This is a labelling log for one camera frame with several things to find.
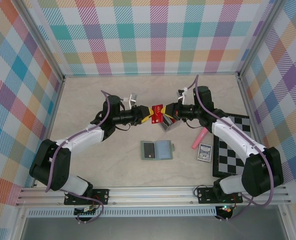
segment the chessboard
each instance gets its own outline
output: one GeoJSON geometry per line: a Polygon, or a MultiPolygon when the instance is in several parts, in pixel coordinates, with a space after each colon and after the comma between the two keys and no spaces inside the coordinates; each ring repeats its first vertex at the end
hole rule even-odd
{"type": "MultiPolygon", "coordinates": [[[[249,116],[227,113],[232,122],[249,137],[250,119],[249,116]]],[[[212,176],[216,178],[231,175],[241,175],[244,171],[244,163],[226,142],[217,136],[213,137],[213,161],[212,176]]]]}

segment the pink lip balm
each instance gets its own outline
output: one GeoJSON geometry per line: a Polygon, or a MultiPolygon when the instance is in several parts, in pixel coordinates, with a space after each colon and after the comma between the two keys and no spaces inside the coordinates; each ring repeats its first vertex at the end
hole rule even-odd
{"type": "Polygon", "coordinates": [[[199,146],[199,144],[201,143],[201,141],[203,140],[203,138],[206,136],[207,133],[209,133],[209,131],[207,130],[207,128],[203,127],[201,132],[197,136],[196,140],[193,142],[191,146],[192,149],[196,149],[199,146]]]}

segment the purple cable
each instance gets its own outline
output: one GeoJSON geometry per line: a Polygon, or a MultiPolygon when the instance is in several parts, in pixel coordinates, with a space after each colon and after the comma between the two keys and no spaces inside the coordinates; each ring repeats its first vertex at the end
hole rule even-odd
{"type": "Polygon", "coordinates": [[[100,211],[100,213],[98,214],[98,216],[94,216],[94,217],[92,217],[90,220],[88,220],[88,221],[81,221],[80,219],[79,219],[79,214],[77,215],[77,219],[78,219],[78,221],[79,221],[79,223],[80,222],[83,222],[84,224],[89,224],[89,223],[91,223],[91,222],[93,222],[93,221],[95,221],[95,220],[97,220],[102,214],[103,214],[103,212],[104,212],[104,204],[101,202],[101,201],[99,201],[99,200],[97,200],[97,199],[94,199],[94,198],[91,198],[91,197],[86,197],[86,196],[80,196],[80,195],[77,195],[77,194],[74,194],[73,192],[68,192],[70,195],[73,195],[73,196],[75,196],[75,197],[77,197],[77,198],[80,198],[80,199],[86,199],[86,200],[91,200],[91,201],[94,201],[94,202],[96,202],[96,203],[99,203],[100,205],[101,205],[101,211],[100,211]]]}
{"type": "Polygon", "coordinates": [[[89,128],[88,130],[82,130],[80,132],[77,132],[75,133],[74,135],[70,136],[67,138],[66,141],[63,141],[56,149],[56,151],[54,151],[54,154],[53,154],[53,157],[52,157],[52,161],[51,161],[51,165],[50,165],[50,172],[49,172],[49,179],[48,179],[48,184],[47,184],[47,187],[46,187],[46,190],[45,192],[47,193],[50,189],[50,186],[52,184],[52,180],[53,180],[53,173],[54,173],[54,166],[55,166],[55,161],[56,161],[56,157],[57,157],[57,154],[59,152],[59,150],[67,143],[69,142],[70,140],[72,140],[73,138],[79,136],[80,134],[83,134],[83,133],[86,133],[88,131],[92,131],[96,128],[98,128],[101,124],[103,124],[103,122],[108,118],[108,115],[109,115],[109,112],[110,112],[110,104],[109,104],[109,99],[108,99],[108,95],[110,95],[109,93],[101,90],[101,92],[103,93],[104,97],[106,98],[106,101],[107,101],[107,105],[108,105],[108,109],[107,109],[107,113],[106,115],[104,116],[104,118],[94,127],[91,127],[89,128]]]}
{"type": "Polygon", "coordinates": [[[269,173],[269,179],[270,179],[270,193],[269,193],[269,198],[268,198],[268,200],[264,203],[264,204],[259,204],[259,203],[256,203],[256,202],[254,202],[253,200],[254,200],[254,198],[252,197],[251,199],[250,198],[248,198],[248,197],[246,197],[246,196],[244,196],[243,194],[242,194],[242,196],[245,198],[245,199],[247,199],[248,201],[249,201],[249,203],[250,204],[254,204],[254,205],[256,205],[256,206],[258,206],[258,207],[266,207],[266,206],[268,206],[270,203],[271,203],[271,201],[272,201],[272,199],[273,199],[273,195],[274,195],[274,179],[273,179],[273,172],[272,172],[272,169],[271,169],[271,167],[270,167],[270,165],[269,165],[269,162],[268,162],[268,160],[267,160],[267,158],[266,158],[266,156],[262,153],[262,151],[251,141],[251,140],[249,140],[247,137],[245,137],[244,136],[244,134],[239,130],[239,128],[237,128],[237,127],[234,127],[234,126],[232,126],[230,123],[228,123],[227,121],[225,121],[224,119],[222,119],[222,118],[220,118],[219,116],[217,116],[216,114],[213,114],[211,111],[209,111],[204,105],[203,105],[203,103],[202,103],[202,101],[201,101],[201,99],[200,99],[200,97],[199,97],[199,94],[198,94],[198,77],[199,77],[199,75],[197,75],[196,76],[196,78],[195,78],[195,80],[194,80],[194,84],[195,84],[195,93],[196,93],[196,95],[197,95],[197,99],[198,99],[198,102],[199,102],[199,104],[201,105],[201,107],[203,108],[203,110],[206,112],[206,113],[208,113],[208,114],[210,114],[211,116],[213,116],[214,118],[216,118],[217,120],[219,120],[219,121],[221,121],[221,122],[223,122],[224,124],[226,124],[228,127],[230,127],[230,128],[232,128],[236,133],[238,133],[243,139],[245,139],[259,154],[260,154],[260,156],[263,158],[263,161],[264,161],[264,163],[266,164],[266,166],[267,166],[267,170],[268,170],[268,173],[269,173]]]}

